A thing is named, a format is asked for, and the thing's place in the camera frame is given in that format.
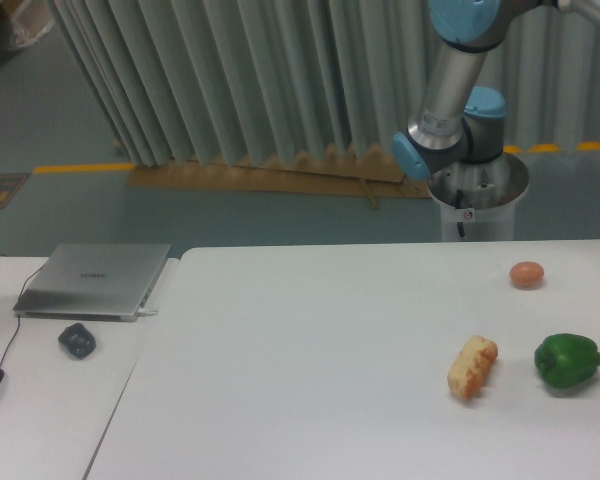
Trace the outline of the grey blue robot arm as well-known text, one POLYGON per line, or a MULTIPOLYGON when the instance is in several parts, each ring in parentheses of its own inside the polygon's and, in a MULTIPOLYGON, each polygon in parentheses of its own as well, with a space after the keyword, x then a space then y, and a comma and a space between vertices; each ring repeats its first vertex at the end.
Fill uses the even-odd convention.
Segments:
POLYGON ((397 163, 427 180, 469 152, 463 114, 488 53, 514 19, 540 7, 561 11, 568 1, 430 1, 431 23, 443 41, 419 108, 392 139, 397 163))

